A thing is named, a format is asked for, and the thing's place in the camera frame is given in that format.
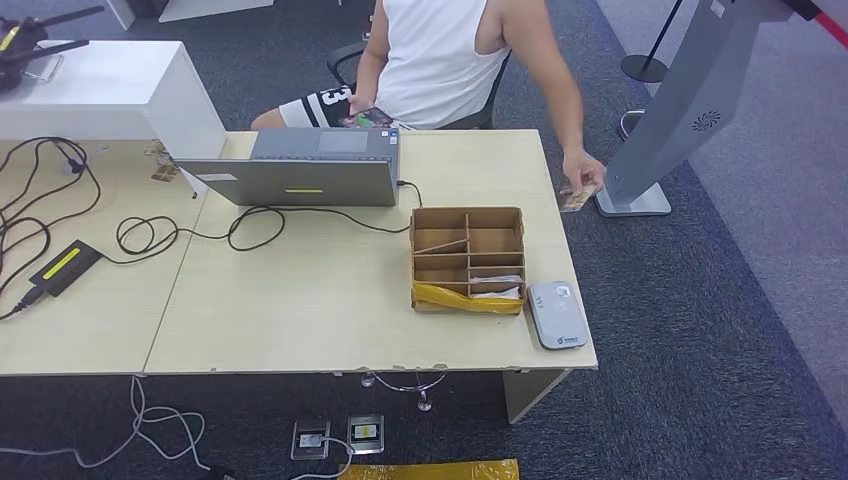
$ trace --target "speaker grille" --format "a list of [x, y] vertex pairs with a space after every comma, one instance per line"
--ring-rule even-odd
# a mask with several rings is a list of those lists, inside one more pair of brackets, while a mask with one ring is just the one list
[[696, 132], [706, 132], [707, 130], [712, 130], [718, 122], [721, 120], [721, 113], [710, 110], [709, 112], [702, 113], [692, 122], [692, 130]]

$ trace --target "power cord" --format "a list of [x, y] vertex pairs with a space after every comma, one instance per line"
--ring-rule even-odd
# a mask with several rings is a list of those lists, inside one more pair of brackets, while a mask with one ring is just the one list
[[[81, 146], [79, 146], [79, 144], [77, 144], [77, 143], [75, 143], [71, 140], [61, 138], [61, 137], [35, 137], [35, 138], [31, 138], [29, 140], [25, 140], [25, 141], [17, 144], [15, 147], [13, 147], [11, 150], [9, 150], [6, 153], [6, 158], [3, 160], [3, 163], [0, 163], [0, 172], [2, 172], [6, 168], [6, 166], [9, 164], [9, 161], [12, 158], [12, 155], [16, 151], [18, 151], [21, 148], [23, 148], [24, 146], [32, 144], [32, 143], [36, 144], [35, 150], [34, 150], [33, 168], [32, 168], [32, 171], [30, 171], [29, 177], [27, 178], [26, 182], [24, 182], [24, 187], [23, 187], [21, 193], [19, 195], [17, 195], [15, 198], [13, 198], [9, 203], [7, 203], [3, 206], [0, 206], [0, 278], [2, 278], [2, 276], [3, 276], [3, 270], [4, 270], [4, 267], [5, 267], [5, 263], [4, 263], [5, 257], [15, 247], [17, 247], [18, 245], [22, 244], [23, 242], [25, 242], [25, 241], [29, 240], [30, 238], [32, 238], [36, 235], [39, 235], [39, 234], [44, 235], [44, 244], [42, 245], [41, 250], [39, 250], [38, 253], [36, 253], [35, 255], [30, 257], [29, 260], [24, 262], [17, 270], [12, 272], [5, 280], [0, 282], [0, 297], [2, 297], [3, 292], [9, 286], [9, 284], [12, 283], [12, 281], [14, 281], [21, 273], [23, 273], [25, 270], [27, 270], [30, 266], [32, 266], [35, 262], [37, 262], [41, 257], [43, 257], [45, 253], [47, 253], [47, 250], [50, 248], [50, 227], [52, 227], [52, 226], [54, 226], [54, 225], [56, 225], [60, 222], [63, 222], [65, 220], [68, 220], [70, 218], [78, 217], [80, 215], [83, 215], [83, 214], [89, 212], [92, 208], [94, 208], [95, 205], [97, 205], [97, 202], [100, 201], [100, 196], [101, 196], [101, 193], [102, 193], [101, 188], [100, 188], [100, 184], [97, 182], [97, 178], [95, 178], [91, 169], [88, 168], [88, 155], [85, 152], [85, 149], [83, 149]], [[46, 193], [43, 193], [41, 195], [36, 196], [35, 198], [33, 198], [32, 200], [27, 202], [25, 205], [23, 205], [17, 212], [9, 214], [8, 212], [11, 209], [11, 207], [13, 207], [15, 204], [20, 202], [24, 198], [24, 196], [26, 196], [26, 194], [29, 193], [29, 189], [32, 186], [33, 179], [35, 178], [35, 175], [38, 172], [38, 168], [41, 164], [41, 148], [44, 145], [53, 145], [54, 147], [56, 147], [56, 149], [59, 150], [59, 152], [65, 157], [68, 164], [70, 165], [71, 171], [74, 173], [74, 178], [72, 180], [70, 180], [69, 182], [65, 183], [64, 185], [61, 185], [57, 188], [54, 188], [53, 190], [50, 190]], [[57, 218], [53, 221], [47, 222], [47, 223], [42, 222], [41, 220], [34, 218], [34, 217], [24, 217], [24, 216], [22, 216], [22, 214], [27, 209], [29, 209], [30, 207], [32, 207], [33, 205], [35, 205], [39, 201], [41, 201], [41, 200], [43, 200], [43, 199], [45, 199], [45, 198], [47, 198], [51, 195], [55, 195], [55, 194], [57, 194], [57, 193], [59, 193], [63, 190], [66, 190], [67, 188], [70, 188], [71, 186], [73, 186], [74, 184], [79, 182], [82, 179], [82, 177], [85, 173], [88, 173], [88, 175], [91, 177], [91, 180], [94, 182], [94, 185], [97, 189], [97, 193], [96, 193], [95, 198], [92, 201], [91, 205], [89, 205], [88, 207], [86, 207], [86, 208], [84, 208], [84, 209], [82, 209], [78, 212], [72, 213], [70, 215], [65, 215], [63, 217], [59, 217], [59, 218]], [[11, 229], [15, 228], [15, 227], [19, 227], [19, 226], [27, 224], [27, 223], [35, 224], [35, 226], [37, 227], [37, 230], [35, 232], [32, 232], [28, 235], [21, 237], [20, 239], [18, 239], [17, 241], [12, 243], [11, 245], [7, 246], [6, 241], [7, 241], [9, 231]], [[5, 319], [11, 317], [12, 315], [15, 315], [16, 313], [19, 313], [22, 310], [24, 310], [25, 308], [29, 307], [30, 305], [35, 303], [35, 301], [37, 301], [41, 297], [42, 294], [43, 294], [43, 292], [39, 288], [30, 289], [29, 292], [27, 292], [27, 294], [24, 295], [24, 297], [21, 299], [21, 301], [18, 302], [18, 304], [11, 311], [9, 311], [6, 314], [0, 314], [0, 321], [5, 320]]]
[[[44, 245], [42, 246], [41, 250], [38, 253], [33, 255], [29, 260], [27, 260], [17, 270], [12, 272], [12, 274], [9, 275], [5, 280], [0, 282], [0, 296], [3, 295], [3, 291], [9, 286], [9, 284], [13, 280], [15, 280], [22, 272], [24, 272], [26, 269], [28, 269], [31, 265], [33, 265], [41, 257], [43, 257], [45, 253], [47, 253], [47, 251], [50, 248], [50, 240], [51, 240], [51, 238], [50, 238], [50, 227], [52, 227], [52, 226], [54, 226], [54, 225], [56, 225], [60, 222], [63, 222], [65, 220], [68, 220], [70, 218], [78, 217], [80, 215], [88, 213], [89, 211], [91, 211], [97, 205], [97, 203], [100, 201], [100, 197], [102, 196], [102, 193], [103, 193], [102, 188], [100, 187], [100, 182], [97, 181], [97, 177], [94, 175], [94, 172], [91, 170], [91, 166], [89, 165], [88, 153], [78, 143], [76, 143], [72, 140], [68, 140], [66, 138], [62, 138], [62, 137], [35, 137], [35, 138], [31, 138], [29, 140], [25, 140], [25, 141], [17, 144], [15, 147], [13, 147], [11, 150], [9, 150], [9, 152], [7, 152], [5, 160], [3, 161], [2, 164], [0, 164], [0, 172], [2, 172], [6, 168], [6, 165], [8, 165], [9, 161], [12, 158], [12, 155], [16, 151], [18, 151], [22, 147], [29, 145], [29, 144], [32, 144], [32, 143], [36, 144], [35, 145], [35, 152], [34, 152], [33, 168], [32, 168], [32, 171], [29, 174], [29, 177], [27, 178], [27, 181], [24, 184], [24, 188], [21, 191], [21, 193], [19, 195], [17, 195], [14, 199], [12, 199], [9, 203], [0, 207], [0, 278], [2, 278], [2, 275], [3, 275], [4, 258], [10, 251], [12, 251], [12, 249], [17, 247], [21, 243], [25, 242], [26, 240], [29, 240], [30, 238], [32, 238], [36, 235], [39, 235], [39, 234], [44, 235]], [[56, 149], [58, 149], [58, 151], [65, 157], [68, 164], [70, 165], [71, 171], [75, 175], [74, 178], [71, 181], [67, 182], [66, 184], [64, 184], [62, 186], [59, 186], [59, 187], [57, 187], [53, 190], [50, 190], [50, 191], [48, 191], [44, 194], [41, 194], [41, 195], [33, 198], [26, 205], [21, 207], [17, 212], [15, 212], [12, 215], [7, 216], [6, 212], [12, 206], [14, 206], [16, 203], [21, 201], [21, 199], [23, 199], [23, 197], [26, 196], [26, 194], [29, 192], [29, 189], [32, 186], [33, 179], [35, 178], [35, 175], [38, 173], [38, 168], [41, 164], [41, 156], [40, 156], [41, 155], [41, 148], [44, 145], [53, 145]], [[45, 199], [45, 198], [47, 198], [51, 195], [55, 195], [55, 194], [65, 190], [65, 189], [71, 187], [72, 185], [76, 184], [77, 182], [79, 182], [82, 179], [82, 177], [85, 174], [87, 174], [91, 178], [91, 181], [93, 182], [93, 184], [96, 188], [95, 197], [92, 200], [91, 204], [88, 205], [86, 208], [84, 208], [84, 209], [82, 209], [78, 212], [75, 212], [75, 213], [72, 213], [72, 214], [69, 214], [69, 215], [65, 215], [63, 217], [59, 217], [59, 218], [57, 218], [53, 221], [47, 222], [47, 223], [42, 222], [41, 220], [34, 218], [34, 217], [22, 217], [21, 216], [21, 214], [23, 214], [24, 211], [26, 211], [27, 209], [29, 209], [30, 207], [35, 205], [37, 202], [39, 202], [39, 201], [41, 201], [41, 200], [43, 200], [43, 199]], [[406, 187], [406, 186], [413, 187], [415, 189], [415, 193], [418, 197], [418, 206], [421, 207], [421, 206], [424, 205], [424, 202], [421, 198], [421, 190], [418, 188], [417, 185], [415, 185], [412, 182], [405, 181], [405, 180], [399, 180], [397, 182], [397, 184], [398, 184], [399, 187]], [[164, 216], [164, 215], [159, 215], [159, 216], [149, 217], [149, 218], [127, 217], [127, 218], [123, 219], [118, 224], [118, 227], [115, 230], [115, 241], [118, 243], [118, 246], [119, 246], [119, 248], [121, 249], [122, 252], [124, 252], [125, 254], [127, 254], [131, 257], [137, 257], [137, 258], [131, 258], [129, 260], [116, 260], [116, 259], [113, 259], [113, 258], [108, 257], [106, 255], [104, 255], [104, 258], [107, 261], [109, 261], [113, 264], [116, 264], [116, 265], [130, 265], [130, 264], [134, 264], [134, 263], [143, 262], [144, 260], [148, 260], [150, 258], [157, 256], [157, 255], [160, 255], [163, 252], [167, 251], [169, 248], [171, 248], [174, 245], [174, 243], [176, 243], [177, 239], [179, 238], [179, 234], [181, 232], [189, 233], [191, 235], [196, 235], [198, 237], [206, 238], [206, 239], [210, 239], [210, 240], [224, 240], [224, 239], [226, 239], [230, 248], [232, 248], [233, 250], [238, 251], [238, 252], [247, 252], [247, 251], [250, 251], [250, 250], [255, 250], [257, 248], [260, 248], [262, 246], [265, 246], [265, 245], [271, 243], [272, 241], [276, 240], [280, 235], [282, 235], [283, 231], [286, 228], [285, 212], [331, 213], [331, 214], [334, 214], [334, 215], [339, 215], [341, 217], [344, 217], [347, 220], [350, 220], [351, 222], [353, 222], [353, 223], [355, 223], [355, 224], [357, 224], [357, 225], [359, 225], [363, 228], [367, 228], [367, 229], [374, 230], [374, 231], [377, 231], [377, 232], [390, 233], [390, 234], [403, 233], [403, 232], [408, 231], [409, 228], [410, 228], [409, 225], [407, 225], [404, 228], [399, 228], [399, 229], [376, 227], [376, 226], [373, 226], [373, 225], [368, 225], [367, 223], [364, 223], [360, 220], [357, 220], [353, 216], [351, 216], [347, 213], [338, 211], [338, 210], [333, 210], [333, 209], [329, 209], [329, 208], [313, 208], [313, 207], [292, 207], [292, 208], [270, 207], [270, 206], [251, 207], [251, 208], [248, 208], [247, 210], [245, 210], [241, 215], [239, 215], [233, 221], [233, 223], [230, 224], [230, 228], [227, 231], [227, 233], [225, 233], [223, 235], [205, 235], [205, 234], [196, 232], [196, 231], [188, 229], [188, 228], [182, 228], [179, 225], [177, 225], [177, 223], [174, 221], [174, 219], [172, 219], [168, 216]], [[233, 243], [233, 235], [239, 229], [242, 222], [245, 219], [247, 219], [248, 217], [251, 217], [253, 215], [263, 214], [263, 213], [273, 213], [273, 214], [276, 214], [277, 216], [279, 216], [280, 226], [277, 229], [277, 231], [267, 240], [259, 242], [255, 245], [250, 245], [250, 246], [247, 246], [247, 247], [240, 247], [240, 246], [235, 245]], [[170, 230], [168, 231], [168, 233], [164, 237], [157, 240], [157, 238], [156, 238], [157, 232], [156, 232], [155, 224], [156, 223], [162, 223], [162, 222], [166, 223], [170, 227]], [[12, 243], [11, 245], [6, 246], [6, 238], [7, 238], [7, 234], [9, 232], [9, 230], [12, 229], [12, 228], [15, 228], [19, 225], [25, 224], [25, 223], [33, 223], [38, 227], [38, 229], [35, 232], [32, 232], [29, 235], [26, 235], [26, 236], [18, 239], [16, 242]], [[149, 240], [148, 240], [147, 244], [142, 248], [131, 248], [131, 247], [127, 246], [127, 244], [126, 244], [127, 236], [131, 232], [133, 232], [135, 229], [140, 228], [140, 227], [147, 227], [147, 229], [148, 229]], [[0, 321], [6, 320], [7, 318], [23, 311], [25, 308], [27, 308], [27, 307], [31, 306], [33, 303], [35, 303], [42, 295], [43, 295], [43, 292], [41, 291], [40, 288], [34, 287], [34, 288], [30, 289], [27, 292], [27, 294], [24, 295], [24, 297], [21, 299], [21, 301], [18, 302], [18, 304], [11, 311], [9, 311], [6, 314], [0, 315]]]
[[339, 473], [332, 473], [328, 475], [318, 473], [304, 473], [303, 475], [298, 475], [297, 477], [294, 477], [291, 480], [303, 480], [304, 478], [338, 478], [344, 475], [344, 472], [346, 472], [347, 469], [350, 468], [350, 464], [351, 462], [353, 462], [353, 446], [351, 446], [351, 444], [345, 442], [344, 440], [339, 440], [338, 438], [325, 437], [323, 435], [321, 436], [320, 440], [322, 442], [326, 440], [338, 443], [339, 445], [345, 447], [345, 450], [347, 450], [347, 464], [344, 466], [343, 469], [339, 471]]
[[[419, 207], [424, 206], [424, 202], [421, 199], [421, 190], [418, 188], [417, 185], [415, 185], [412, 182], [407, 182], [405, 180], [399, 180], [397, 182], [397, 184], [400, 187], [405, 187], [405, 186], [413, 187], [415, 189], [415, 193], [418, 196], [418, 206]], [[285, 213], [287, 213], [287, 212], [331, 213], [333, 215], [338, 215], [338, 216], [344, 217], [347, 220], [350, 220], [351, 222], [359, 225], [360, 227], [367, 228], [369, 230], [374, 230], [376, 232], [383, 232], [383, 233], [391, 233], [391, 234], [403, 233], [403, 232], [408, 231], [409, 228], [410, 228], [410, 225], [407, 225], [403, 228], [398, 228], [398, 229], [375, 227], [373, 225], [369, 225], [365, 222], [357, 220], [356, 218], [354, 218], [353, 216], [351, 216], [351, 215], [349, 215], [345, 212], [342, 212], [342, 211], [339, 211], [339, 210], [333, 210], [331, 208], [319, 208], [319, 207], [269, 207], [269, 206], [264, 206], [264, 205], [263, 206], [250, 207], [247, 210], [245, 210], [241, 215], [236, 217], [235, 220], [233, 220], [233, 223], [230, 224], [230, 228], [227, 230], [227, 233], [225, 233], [223, 235], [206, 235], [206, 234], [203, 234], [203, 233], [196, 232], [196, 231], [194, 231], [190, 228], [182, 228], [179, 225], [177, 225], [177, 222], [175, 222], [174, 219], [172, 219], [171, 217], [168, 217], [168, 216], [164, 216], [164, 215], [159, 215], [159, 216], [149, 217], [149, 218], [127, 217], [127, 218], [123, 219], [121, 221], [121, 223], [118, 224], [118, 228], [115, 230], [115, 241], [118, 243], [118, 247], [121, 249], [121, 251], [124, 252], [125, 254], [130, 255], [130, 256], [139, 256], [139, 255], [141, 255], [141, 256], [138, 257], [138, 258], [130, 259], [130, 260], [115, 260], [115, 259], [113, 259], [113, 258], [111, 258], [107, 255], [103, 255], [103, 258], [105, 258], [109, 262], [112, 262], [116, 265], [129, 265], [129, 264], [133, 264], [133, 263], [143, 262], [147, 259], [150, 259], [150, 258], [153, 258], [157, 255], [160, 255], [160, 254], [164, 253], [165, 251], [167, 251], [169, 248], [171, 248], [174, 245], [174, 243], [176, 243], [177, 239], [179, 238], [180, 232], [190, 233], [192, 235], [196, 235], [198, 237], [206, 238], [206, 239], [209, 239], [209, 240], [224, 240], [224, 239], [226, 239], [227, 244], [233, 250], [235, 250], [237, 252], [249, 252], [251, 250], [256, 250], [257, 248], [264, 247], [265, 245], [268, 245], [269, 243], [273, 242], [274, 240], [279, 238], [280, 235], [283, 234], [283, 231], [286, 229]], [[277, 228], [277, 231], [273, 235], [271, 235], [267, 240], [263, 240], [262, 242], [259, 242], [259, 243], [254, 244], [254, 245], [250, 245], [250, 246], [247, 246], [247, 247], [240, 247], [240, 246], [234, 244], [233, 243], [233, 235], [235, 235], [236, 231], [238, 231], [242, 222], [245, 219], [247, 219], [248, 217], [251, 217], [253, 215], [259, 215], [259, 214], [262, 214], [262, 213], [273, 213], [273, 214], [276, 214], [280, 218], [280, 226]], [[170, 230], [168, 231], [168, 233], [159, 240], [156, 240], [156, 226], [155, 226], [156, 222], [160, 222], [160, 223], [164, 222], [170, 227]], [[133, 248], [128, 247], [126, 245], [127, 235], [129, 235], [133, 230], [135, 230], [139, 227], [142, 227], [142, 226], [147, 227], [147, 230], [148, 230], [149, 237], [148, 237], [147, 243], [142, 248], [133, 249]]]
[[[136, 404], [136, 390], [138, 390], [138, 397], [140, 405]], [[194, 457], [194, 463], [201, 469], [210, 471], [211, 468], [207, 465], [200, 462], [200, 459], [197, 456], [197, 443], [203, 438], [203, 432], [206, 430], [206, 419], [203, 418], [203, 415], [197, 412], [181, 412], [175, 408], [168, 406], [158, 406], [158, 407], [148, 407], [147, 406], [147, 398], [144, 394], [144, 388], [141, 385], [141, 380], [133, 376], [132, 382], [130, 383], [130, 405], [132, 406], [133, 412], [135, 413], [135, 418], [132, 422], [132, 433], [127, 439], [122, 443], [115, 451], [107, 455], [101, 460], [98, 460], [93, 463], [88, 463], [82, 459], [82, 456], [79, 453], [79, 450], [75, 448], [61, 448], [58, 450], [48, 450], [48, 451], [36, 451], [36, 450], [24, 450], [19, 448], [0, 448], [0, 453], [10, 453], [15, 455], [27, 455], [27, 456], [36, 456], [36, 457], [46, 457], [52, 455], [62, 455], [71, 453], [74, 455], [74, 459], [77, 461], [77, 464], [86, 469], [96, 468], [101, 465], [104, 465], [106, 462], [112, 460], [117, 457], [127, 446], [135, 439], [136, 437], [141, 438], [142, 440], [149, 443], [159, 455], [162, 456], [165, 460], [176, 460], [178, 458], [183, 457], [187, 453], [191, 452]], [[167, 415], [163, 416], [155, 416], [150, 417], [151, 414], [155, 414], [157, 412], [165, 412]], [[200, 420], [200, 431], [195, 436], [191, 431], [191, 427], [186, 420], [187, 417], [194, 417]], [[183, 428], [185, 428], [186, 436], [189, 440], [189, 445], [183, 451], [175, 454], [166, 453], [159, 444], [156, 443], [155, 440], [150, 438], [147, 434], [141, 431], [142, 425], [151, 424], [151, 423], [161, 423], [168, 420], [179, 419], [180, 423], [182, 423]]]

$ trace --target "cardboard organizer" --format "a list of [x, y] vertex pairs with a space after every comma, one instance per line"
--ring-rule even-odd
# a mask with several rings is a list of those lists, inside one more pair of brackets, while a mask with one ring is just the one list
[[[527, 299], [523, 234], [521, 209], [515, 207], [415, 209], [409, 233], [412, 307], [420, 312], [519, 313]], [[474, 281], [504, 275], [517, 275], [521, 280]], [[518, 301], [472, 298], [514, 287], [519, 289]]]

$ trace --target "yellow bag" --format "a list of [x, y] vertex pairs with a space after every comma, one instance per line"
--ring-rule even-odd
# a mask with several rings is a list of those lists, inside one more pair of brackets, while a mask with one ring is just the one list
[[415, 301], [429, 302], [443, 307], [484, 313], [520, 313], [524, 300], [508, 298], [469, 298], [453, 290], [437, 287], [424, 282], [412, 284], [412, 297]]
[[340, 480], [518, 480], [518, 461], [351, 465]]

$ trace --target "stand base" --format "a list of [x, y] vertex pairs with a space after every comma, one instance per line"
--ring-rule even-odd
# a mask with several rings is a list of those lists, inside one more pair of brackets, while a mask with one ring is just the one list
[[644, 114], [644, 110], [631, 110], [622, 115], [621, 120], [618, 122], [618, 136], [621, 137], [622, 140], [630, 138], [630, 135], [633, 133], [633, 130], [636, 128], [636, 125], [639, 124], [639, 120], [642, 119], [642, 115]]
[[640, 217], [671, 213], [671, 205], [659, 183], [651, 185], [651, 188], [627, 205], [614, 205], [606, 190], [598, 192], [595, 201], [604, 217]]
[[647, 60], [648, 57], [645, 55], [628, 55], [621, 59], [621, 71], [633, 80], [642, 83], [662, 82], [668, 72], [668, 67], [656, 58], [652, 58], [648, 62], [648, 67], [645, 68]]

